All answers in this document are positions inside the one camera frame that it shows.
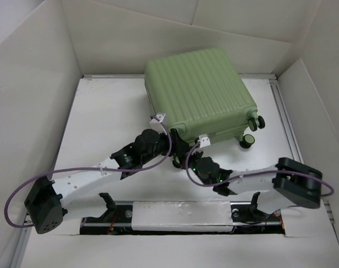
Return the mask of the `green hard-shell suitcase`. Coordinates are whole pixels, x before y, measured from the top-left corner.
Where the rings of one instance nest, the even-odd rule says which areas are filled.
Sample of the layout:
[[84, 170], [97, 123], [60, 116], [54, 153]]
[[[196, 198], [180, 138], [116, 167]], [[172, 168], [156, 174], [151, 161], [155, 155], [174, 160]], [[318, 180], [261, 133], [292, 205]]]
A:
[[226, 52], [203, 49], [149, 60], [145, 89], [154, 114], [164, 113], [173, 139], [194, 144], [200, 135], [211, 143], [237, 139], [243, 149], [252, 132], [265, 128], [257, 104]]

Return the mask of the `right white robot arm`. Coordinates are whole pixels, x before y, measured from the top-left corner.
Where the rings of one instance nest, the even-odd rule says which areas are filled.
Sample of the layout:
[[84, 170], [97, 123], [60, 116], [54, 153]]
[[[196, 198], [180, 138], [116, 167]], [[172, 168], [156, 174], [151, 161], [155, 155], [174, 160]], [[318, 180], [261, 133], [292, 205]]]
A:
[[322, 173], [287, 157], [272, 166], [248, 171], [223, 169], [201, 153], [187, 156], [186, 171], [195, 173], [201, 187], [221, 195], [252, 193], [249, 214], [262, 219], [289, 207], [318, 209], [321, 206]]

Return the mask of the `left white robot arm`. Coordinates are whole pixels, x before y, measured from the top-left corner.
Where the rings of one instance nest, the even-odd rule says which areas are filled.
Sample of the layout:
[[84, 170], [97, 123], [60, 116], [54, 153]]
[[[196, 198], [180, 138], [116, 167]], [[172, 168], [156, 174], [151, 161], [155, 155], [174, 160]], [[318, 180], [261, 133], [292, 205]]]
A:
[[74, 201], [81, 200], [94, 188], [141, 172], [145, 164], [160, 155], [182, 157], [188, 151], [189, 143], [176, 129], [172, 128], [169, 135], [146, 129], [134, 142], [90, 169], [82, 168], [62, 179], [49, 180], [46, 175], [36, 179], [24, 205], [36, 232], [48, 233], [71, 218]]

